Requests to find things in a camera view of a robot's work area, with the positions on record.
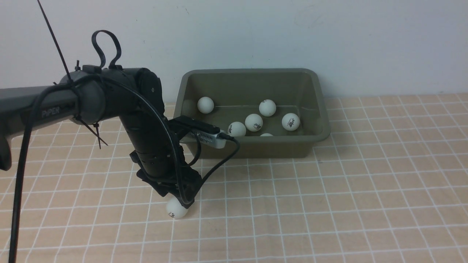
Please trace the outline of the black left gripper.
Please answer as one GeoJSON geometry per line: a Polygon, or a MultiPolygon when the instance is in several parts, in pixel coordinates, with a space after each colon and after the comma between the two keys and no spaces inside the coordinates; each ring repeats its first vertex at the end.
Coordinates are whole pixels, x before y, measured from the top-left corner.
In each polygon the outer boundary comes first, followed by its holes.
{"type": "Polygon", "coordinates": [[[149,184],[160,196],[172,194],[181,205],[192,205],[203,180],[200,173],[179,156],[181,166],[176,167],[173,158],[166,155],[162,159],[152,155],[131,152],[131,160],[139,165],[137,177],[149,184]]]}

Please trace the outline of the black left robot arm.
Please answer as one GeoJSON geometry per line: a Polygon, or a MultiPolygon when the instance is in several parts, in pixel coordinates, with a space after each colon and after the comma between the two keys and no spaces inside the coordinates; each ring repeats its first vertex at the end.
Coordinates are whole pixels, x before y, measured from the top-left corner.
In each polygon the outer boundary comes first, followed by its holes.
{"type": "Polygon", "coordinates": [[[84,66],[71,78],[48,87],[1,90],[1,169],[10,170],[11,140],[26,130],[30,119],[31,130],[37,130],[65,119],[92,126],[120,118],[134,147],[132,161],[140,166],[137,176],[159,195],[171,193],[189,208],[204,182],[186,163],[179,142],[198,122],[164,116],[156,74],[146,68],[93,72],[84,66]]]}

